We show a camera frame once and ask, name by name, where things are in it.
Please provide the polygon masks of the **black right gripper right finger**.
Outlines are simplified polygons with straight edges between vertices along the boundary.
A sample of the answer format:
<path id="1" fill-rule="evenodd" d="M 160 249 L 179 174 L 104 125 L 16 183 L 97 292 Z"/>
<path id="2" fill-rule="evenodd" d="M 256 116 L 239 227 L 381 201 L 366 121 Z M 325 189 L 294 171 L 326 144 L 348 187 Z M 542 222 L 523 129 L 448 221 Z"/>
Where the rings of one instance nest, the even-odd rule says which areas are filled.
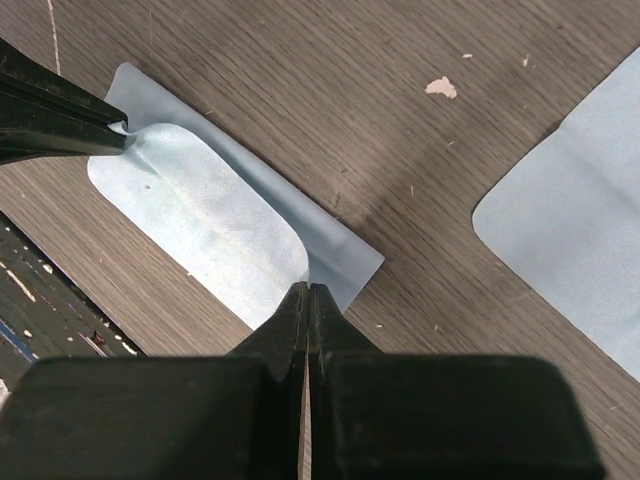
<path id="1" fill-rule="evenodd" d="M 309 297 L 315 479 L 601 479 L 561 371 L 532 356 L 391 354 Z"/>

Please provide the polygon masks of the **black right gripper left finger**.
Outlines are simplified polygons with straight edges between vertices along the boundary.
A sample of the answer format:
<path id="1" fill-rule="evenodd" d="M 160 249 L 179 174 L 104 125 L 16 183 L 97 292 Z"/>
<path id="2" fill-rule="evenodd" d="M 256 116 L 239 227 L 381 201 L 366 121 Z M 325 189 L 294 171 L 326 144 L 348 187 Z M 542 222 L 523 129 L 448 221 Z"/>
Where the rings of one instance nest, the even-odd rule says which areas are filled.
<path id="1" fill-rule="evenodd" d="M 1 411 L 5 479 L 295 479 L 309 290 L 228 354 L 35 363 Z"/>

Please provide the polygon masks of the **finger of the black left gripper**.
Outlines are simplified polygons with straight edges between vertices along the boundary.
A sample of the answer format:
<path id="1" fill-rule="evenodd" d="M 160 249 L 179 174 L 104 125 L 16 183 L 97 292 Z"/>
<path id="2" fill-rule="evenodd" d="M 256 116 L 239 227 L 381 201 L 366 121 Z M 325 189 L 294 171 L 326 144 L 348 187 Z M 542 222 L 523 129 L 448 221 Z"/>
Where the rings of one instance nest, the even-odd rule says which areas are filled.
<path id="1" fill-rule="evenodd" d="M 4 39 L 1 92 L 99 126 L 128 121 L 118 108 L 38 64 Z"/>
<path id="2" fill-rule="evenodd" d="M 48 157 L 110 156 L 125 151 L 129 139 L 112 131 L 90 129 L 79 137 L 49 135 L 37 132 L 1 134 L 1 164 Z"/>

